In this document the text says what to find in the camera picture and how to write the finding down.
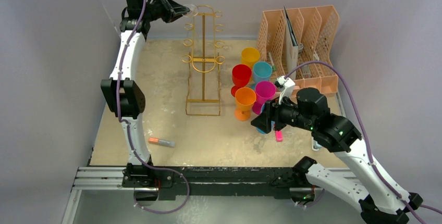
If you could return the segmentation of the teal wine glass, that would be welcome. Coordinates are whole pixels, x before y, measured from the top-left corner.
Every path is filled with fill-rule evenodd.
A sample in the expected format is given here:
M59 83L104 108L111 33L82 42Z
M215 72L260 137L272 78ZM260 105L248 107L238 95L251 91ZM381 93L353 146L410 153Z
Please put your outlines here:
M271 115L269 103L261 106L260 113L252 120L252 123L259 133L268 134L274 131L275 122Z

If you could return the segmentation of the orange wine glass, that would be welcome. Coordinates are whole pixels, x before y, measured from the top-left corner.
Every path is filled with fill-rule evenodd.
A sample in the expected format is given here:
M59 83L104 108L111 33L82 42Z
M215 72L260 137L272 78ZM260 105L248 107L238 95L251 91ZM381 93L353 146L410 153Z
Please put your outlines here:
M251 88L242 87L235 93L236 109L235 118L239 121L246 121L251 116L251 109L256 102L256 93Z

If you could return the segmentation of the magenta wine glass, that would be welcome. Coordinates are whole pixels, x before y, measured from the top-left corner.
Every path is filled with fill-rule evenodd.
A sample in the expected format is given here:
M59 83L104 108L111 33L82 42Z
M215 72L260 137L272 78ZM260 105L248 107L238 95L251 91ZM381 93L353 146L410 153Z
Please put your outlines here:
M256 101L252 106L252 111L259 115L262 106L267 100L272 100L276 93L276 87L270 81L261 81L255 86Z

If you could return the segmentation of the clear wine glass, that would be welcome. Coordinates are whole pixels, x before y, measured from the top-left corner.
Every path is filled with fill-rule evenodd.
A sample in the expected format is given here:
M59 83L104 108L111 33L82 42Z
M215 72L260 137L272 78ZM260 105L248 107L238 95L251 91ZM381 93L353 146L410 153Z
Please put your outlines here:
M190 11L184 15L187 18L187 22L184 28L187 31L187 36L184 40L184 45L188 45L190 50L193 50L194 55L199 56L202 50L202 42L200 33L202 30L201 26L201 16L198 16L198 8L194 4L185 4Z

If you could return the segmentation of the light blue wine glass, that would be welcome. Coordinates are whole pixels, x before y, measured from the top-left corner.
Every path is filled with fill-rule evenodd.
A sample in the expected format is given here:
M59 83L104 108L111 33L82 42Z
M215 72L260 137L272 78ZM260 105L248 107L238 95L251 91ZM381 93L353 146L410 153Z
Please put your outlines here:
M255 90L259 82L268 81L273 73L272 66L264 61L256 62L252 66L251 71L253 83L250 88L253 90Z

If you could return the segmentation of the red wine glass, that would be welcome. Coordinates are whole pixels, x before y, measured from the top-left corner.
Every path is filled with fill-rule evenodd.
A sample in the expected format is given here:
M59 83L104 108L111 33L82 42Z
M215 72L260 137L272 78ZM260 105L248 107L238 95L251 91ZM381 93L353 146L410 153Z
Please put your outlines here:
M232 81L234 86L231 88L230 92L233 97L238 89L245 87L252 76L252 70L249 66L245 64L238 64L232 69Z

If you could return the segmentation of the yellow wine glass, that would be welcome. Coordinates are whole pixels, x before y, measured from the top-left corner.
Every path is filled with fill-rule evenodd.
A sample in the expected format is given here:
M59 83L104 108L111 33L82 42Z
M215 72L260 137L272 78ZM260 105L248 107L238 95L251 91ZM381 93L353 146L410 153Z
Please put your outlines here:
M253 66L256 62L260 60L260 52L253 48L247 47L241 52L241 63L248 66L250 69L253 69Z

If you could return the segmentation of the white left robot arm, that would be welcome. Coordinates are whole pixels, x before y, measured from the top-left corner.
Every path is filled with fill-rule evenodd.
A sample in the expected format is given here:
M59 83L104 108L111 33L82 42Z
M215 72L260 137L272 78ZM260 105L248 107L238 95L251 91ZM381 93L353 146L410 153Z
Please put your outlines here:
M125 132L129 159L123 185L139 183L149 187L158 176L144 138L142 114L146 99L136 83L137 65L151 22L161 19L171 23L190 14L192 9L173 0L126 0L126 3L120 23L117 61L109 78L103 79L100 87L110 111Z

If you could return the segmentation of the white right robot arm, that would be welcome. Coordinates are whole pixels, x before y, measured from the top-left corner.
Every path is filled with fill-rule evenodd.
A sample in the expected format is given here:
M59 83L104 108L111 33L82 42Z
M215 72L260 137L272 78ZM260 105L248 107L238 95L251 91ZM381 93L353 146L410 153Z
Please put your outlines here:
M286 97L265 102L251 125L264 133L286 126L310 131L314 140L347 165L358 183L333 175L307 156L294 165L294 182L300 186L310 183L334 194L354 207L366 223L407 223L408 213L414 213L423 202L377 163L354 124L331 113L318 89L301 89L295 102Z

